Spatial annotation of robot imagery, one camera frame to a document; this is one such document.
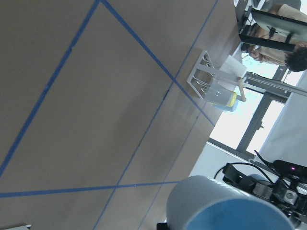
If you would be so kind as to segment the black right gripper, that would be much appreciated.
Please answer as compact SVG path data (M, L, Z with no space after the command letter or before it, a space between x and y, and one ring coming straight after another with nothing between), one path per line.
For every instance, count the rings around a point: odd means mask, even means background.
M258 166L245 163L259 170L259 175L245 175L234 166L241 163L227 163L222 167L223 181L235 188L261 198L278 207L287 216L305 216L307 214L307 195L298 191L299 184L306 184L307 177L280 175L269 163L278 179L273 182Z

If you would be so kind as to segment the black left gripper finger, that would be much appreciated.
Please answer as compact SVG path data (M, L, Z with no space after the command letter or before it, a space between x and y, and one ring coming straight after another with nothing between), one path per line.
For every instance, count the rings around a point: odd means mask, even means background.
M157 223L156 224L157 230L168 230L168 224L166 222L163 223Z

